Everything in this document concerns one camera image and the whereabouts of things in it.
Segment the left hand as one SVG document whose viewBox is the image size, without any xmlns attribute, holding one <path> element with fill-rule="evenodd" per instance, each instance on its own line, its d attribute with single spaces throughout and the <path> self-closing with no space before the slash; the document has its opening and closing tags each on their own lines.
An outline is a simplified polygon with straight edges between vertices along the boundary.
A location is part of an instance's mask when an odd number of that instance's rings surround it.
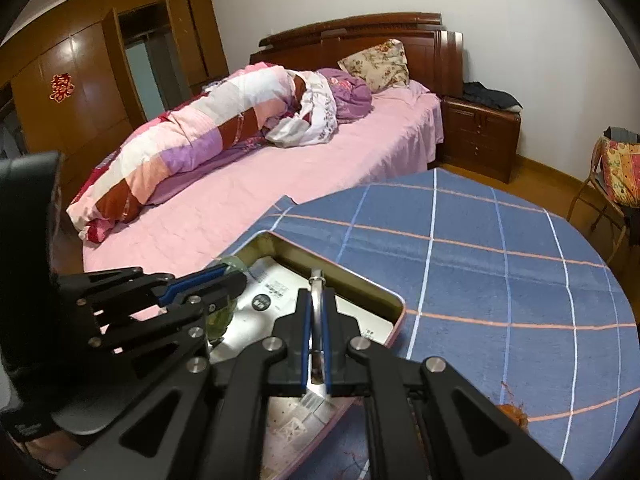
<svg viewBox="0 0 640 480">
<path fill-rule="evenodd" d="M 10 437 L 10 441 L 26 456 L 50 471 L 64 469 L 82 452 L 82 446 L 63 430 L 26 443 L 18 443 L 14 437 Z"/>
</svg>

